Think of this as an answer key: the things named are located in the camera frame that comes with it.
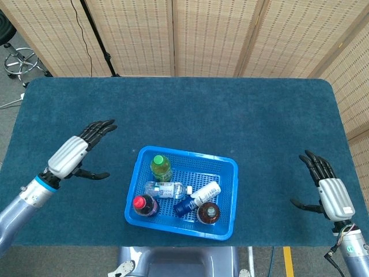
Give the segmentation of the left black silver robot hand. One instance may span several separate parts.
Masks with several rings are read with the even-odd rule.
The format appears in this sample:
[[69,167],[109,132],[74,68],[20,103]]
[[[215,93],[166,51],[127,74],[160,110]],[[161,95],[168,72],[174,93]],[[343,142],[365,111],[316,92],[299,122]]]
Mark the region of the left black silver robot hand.
[[81,166],[82,160],[101,138],[117,128],[114,122],[113,119],[92,122],[79,135],[69,138],[49,158],[47,171],[59,179],[76,176],[97,181],[109,177],[109,173],[92,173]]

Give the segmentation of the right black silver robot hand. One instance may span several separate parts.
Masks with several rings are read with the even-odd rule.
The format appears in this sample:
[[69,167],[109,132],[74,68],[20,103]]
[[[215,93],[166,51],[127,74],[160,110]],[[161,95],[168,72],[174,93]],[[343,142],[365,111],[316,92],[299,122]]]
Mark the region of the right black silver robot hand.
[[331,164],[321,156],[305,150],[299,159],[306,165],[319,194],[319,204],[303,204],[296,199],[290,202],[303,211],[323,214],[331,222],[349,222],[355,208],[345,184],[337,178]]

